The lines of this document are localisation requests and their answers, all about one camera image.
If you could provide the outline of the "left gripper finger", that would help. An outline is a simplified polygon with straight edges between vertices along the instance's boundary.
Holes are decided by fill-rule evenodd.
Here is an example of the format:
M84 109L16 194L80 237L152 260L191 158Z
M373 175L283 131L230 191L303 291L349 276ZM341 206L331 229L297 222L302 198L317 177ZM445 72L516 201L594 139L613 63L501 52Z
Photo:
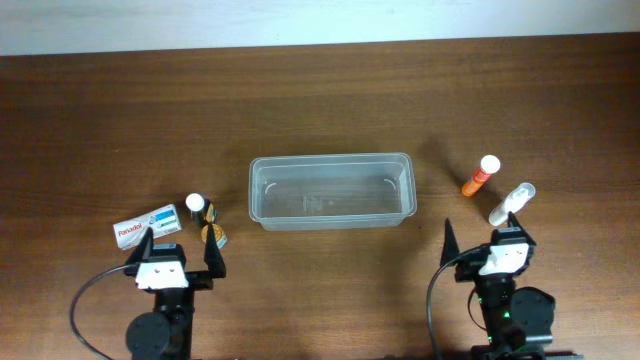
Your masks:
M153 249L154 233L149 227L142 234L141 240L125 262L126 265L144 262L150 257Z
M205 244L204 262L212 278L226 277L226 265L212 233L209 234L209 239Z

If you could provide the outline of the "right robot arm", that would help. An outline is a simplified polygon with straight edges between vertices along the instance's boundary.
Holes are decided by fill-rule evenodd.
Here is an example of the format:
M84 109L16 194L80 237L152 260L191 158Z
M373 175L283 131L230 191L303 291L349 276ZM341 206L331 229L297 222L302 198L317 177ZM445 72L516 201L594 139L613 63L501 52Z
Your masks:
M507 226L495 229L489 242L459 250L453 226L444 224L444 243L440 267L430 280L426 295L427 326L435 357L442 353L433 327L432 296L439 276L449 267L455 281L472 282L472 296L478 298L488 343L474 345L472 359L580 359L571 351L547 352L553 341L556 300L535 288L516 286L515 279L530 265L536 242L521 226L515 214L507 216Z

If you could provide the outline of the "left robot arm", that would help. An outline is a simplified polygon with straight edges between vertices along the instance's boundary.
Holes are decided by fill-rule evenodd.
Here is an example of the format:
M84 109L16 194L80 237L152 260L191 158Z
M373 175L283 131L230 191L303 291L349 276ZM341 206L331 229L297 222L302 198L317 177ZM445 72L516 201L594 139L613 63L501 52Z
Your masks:
M133 359L189 359L192 355L195 293L213 288L226 276L219 246L226 242L214 224L203 227L205 270L187 271L181 245L154 243L153 230L145 230L126 261L124 274L133 277L140 290L154 296L150 312L129 324L125 342Z

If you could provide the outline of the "white spray bottle clear cap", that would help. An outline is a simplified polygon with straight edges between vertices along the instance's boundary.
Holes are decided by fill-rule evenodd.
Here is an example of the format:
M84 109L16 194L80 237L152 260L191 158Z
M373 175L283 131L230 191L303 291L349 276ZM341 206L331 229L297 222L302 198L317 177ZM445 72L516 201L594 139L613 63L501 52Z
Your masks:
M512 190L505 199L496 206L488 217L488 222L492 226L499 226L507 221L510 212L517 213L536 194L533 184L524 182Z

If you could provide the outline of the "orange tube white cap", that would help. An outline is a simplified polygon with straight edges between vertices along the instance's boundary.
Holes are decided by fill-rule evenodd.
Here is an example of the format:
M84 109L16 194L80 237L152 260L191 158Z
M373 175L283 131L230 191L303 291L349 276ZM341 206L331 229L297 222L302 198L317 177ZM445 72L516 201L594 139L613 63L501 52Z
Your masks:
M501 168L501 162L495 155L485 155L479 167L462 186L461 193L465 197L473 196Z

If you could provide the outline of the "dark bottle white cap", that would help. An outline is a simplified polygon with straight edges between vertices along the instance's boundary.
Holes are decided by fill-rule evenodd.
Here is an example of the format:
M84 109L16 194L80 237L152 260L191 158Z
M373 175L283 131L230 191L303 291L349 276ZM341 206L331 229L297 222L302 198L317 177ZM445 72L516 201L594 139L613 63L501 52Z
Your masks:
M200 227L213 224L216 221L217 210L214 203L199 193L191 193L185 199L185 204L192 220Z

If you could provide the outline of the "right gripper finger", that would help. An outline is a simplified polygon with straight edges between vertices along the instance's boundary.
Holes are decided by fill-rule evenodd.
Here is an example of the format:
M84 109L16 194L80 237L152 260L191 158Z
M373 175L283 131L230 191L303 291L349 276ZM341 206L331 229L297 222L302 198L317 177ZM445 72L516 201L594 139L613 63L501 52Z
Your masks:
M529 238L529 234L520 224L519 220L516 218L514 212L508 213L507 218L507 234L511 238Z
M444 243L441 251L440 266L445 266L460 254L453 226L449 218L444 223Z

